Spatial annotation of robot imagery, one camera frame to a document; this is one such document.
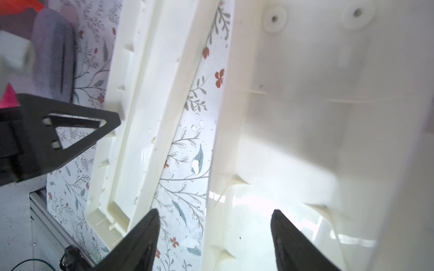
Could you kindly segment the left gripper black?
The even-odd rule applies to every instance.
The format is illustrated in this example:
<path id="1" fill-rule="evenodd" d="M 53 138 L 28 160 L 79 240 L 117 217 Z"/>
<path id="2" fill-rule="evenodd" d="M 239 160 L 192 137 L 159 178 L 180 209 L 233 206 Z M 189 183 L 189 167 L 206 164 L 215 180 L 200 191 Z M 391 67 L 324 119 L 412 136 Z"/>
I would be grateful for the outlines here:
<path id="1" fill-rule="evenodd" d="M 1 108 L 1 186 L 65 166 L 121 124 L 116 112 L 18 94 L 20 107 Z M 57 128 L 92 132 L 63 147 Z"/>

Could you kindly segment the cream dispenser lid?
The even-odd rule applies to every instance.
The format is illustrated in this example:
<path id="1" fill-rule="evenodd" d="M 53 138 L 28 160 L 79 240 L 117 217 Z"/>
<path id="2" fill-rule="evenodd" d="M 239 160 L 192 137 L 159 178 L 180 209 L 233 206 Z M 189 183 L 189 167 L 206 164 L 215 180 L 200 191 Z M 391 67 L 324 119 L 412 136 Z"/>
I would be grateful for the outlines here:
<path id="1" fill-rule="evenodd" d="M 124 1 L 96 145 L 87 223 L 112 250 L 148 213 L 218 1 Z"/>

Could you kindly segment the red plush toy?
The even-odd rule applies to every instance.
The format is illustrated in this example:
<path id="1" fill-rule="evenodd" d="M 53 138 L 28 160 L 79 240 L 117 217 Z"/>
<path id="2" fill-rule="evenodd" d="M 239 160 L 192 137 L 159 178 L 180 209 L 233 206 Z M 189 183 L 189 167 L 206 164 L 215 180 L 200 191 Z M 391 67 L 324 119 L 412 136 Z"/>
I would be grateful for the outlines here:
<path id="1" fill-rule="evenodd" d="M 28 9 L 40 12 L 44 5 L 38 0 L 1 0 L 0 3 L 1 15 L 20 14 Z"/>

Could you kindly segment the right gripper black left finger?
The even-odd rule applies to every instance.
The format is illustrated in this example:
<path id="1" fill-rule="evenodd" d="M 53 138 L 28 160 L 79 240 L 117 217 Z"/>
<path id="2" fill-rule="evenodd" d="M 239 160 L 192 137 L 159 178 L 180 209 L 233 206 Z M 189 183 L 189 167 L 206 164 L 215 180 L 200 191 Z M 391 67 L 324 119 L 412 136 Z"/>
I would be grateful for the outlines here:
<path id="1" fill-rule="evenodd" d="M 156 257 L 160 218 L 151 209 L 94 271 L 151 271 Z"/>

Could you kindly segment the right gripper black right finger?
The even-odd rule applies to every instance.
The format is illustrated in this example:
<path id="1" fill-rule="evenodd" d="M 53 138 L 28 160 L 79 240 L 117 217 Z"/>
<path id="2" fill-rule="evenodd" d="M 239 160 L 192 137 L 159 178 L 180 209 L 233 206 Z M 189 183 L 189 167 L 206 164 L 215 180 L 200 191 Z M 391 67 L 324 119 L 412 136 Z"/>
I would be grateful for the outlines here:
<path id="1" fill-rule="evenodd" d="M 278 271 L 339 270 L 280 210 L 273 211 L 271 233 Z"/>

